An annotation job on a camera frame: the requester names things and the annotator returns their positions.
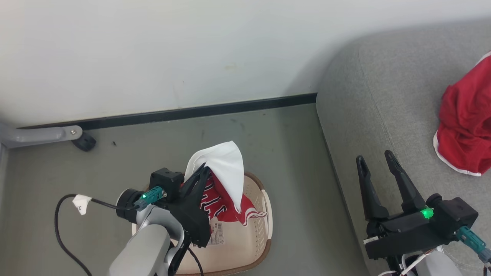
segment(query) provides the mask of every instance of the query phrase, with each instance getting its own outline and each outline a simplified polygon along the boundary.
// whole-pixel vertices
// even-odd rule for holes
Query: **beige basket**
[[[205,248],[192,247],[206,276],[223,276],[243,272],[258,266],[268,255],[273,234],[273,213],[268,194],[259,179],[250,172],[244,174],[244,194],[258,211],[266,211],[265,218],[249,219],[247,226],[240,222],[210,221],[214,233]],[[187,252],[177,275],[199,276],[198,265]]]

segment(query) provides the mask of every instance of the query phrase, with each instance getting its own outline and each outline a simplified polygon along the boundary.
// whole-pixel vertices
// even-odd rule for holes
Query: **white tag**
[[[369,238],[369,239],[363,240],[363,243],[366,245],[367,243],[372,242],[372,241],[376,241],[378,239],[379,238],[377,236],[375,236],[373,238]]]
[[[91,197],[78,194],[75,196],[72,202],[77,208],[77,210],[80,212],[80,214],[85,215],[87,213],[87,204],[89,204],[91,199],[92,199]]]

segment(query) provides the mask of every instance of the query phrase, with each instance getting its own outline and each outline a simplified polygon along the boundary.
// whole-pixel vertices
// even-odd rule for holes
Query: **white wall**
[[[0,120],[315,92],[349,40],[486,15],[489,0],[0,0]]]

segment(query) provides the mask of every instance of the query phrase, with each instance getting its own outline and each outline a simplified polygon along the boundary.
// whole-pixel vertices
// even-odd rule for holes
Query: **red garment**
[[[458,169],[485,173],[491,167],[491,56],[448,86],[439,117],[438,152]]]
[[[266,212],[258,212],[244,194],[242,194],[241,212],[237,212],[232,199],[213,172],[206,181],[200,208],[208,212],[209,220],[217,217],[223,222],[240,221],[244,226],[247,226],[249,218],[264,218],[267,215]]]

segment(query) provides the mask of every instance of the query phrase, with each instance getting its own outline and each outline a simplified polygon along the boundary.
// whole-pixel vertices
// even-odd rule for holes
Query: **gray sofa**
[[[491,171],[482,177],[455,172],[435,154],[441,97],[491,50],[491,19],[393,31],[346,46],[330,64],[317,111],[360,250],[371,275],[387,270],[366,257],[357,155],[363,155],[382,204],[401,212],[401,197],[384,151],[390,149],[426,199],[461,197],[479,212],[473,230],[491,243]],[[444,247],[465,276],[483,264],[461,243]]]

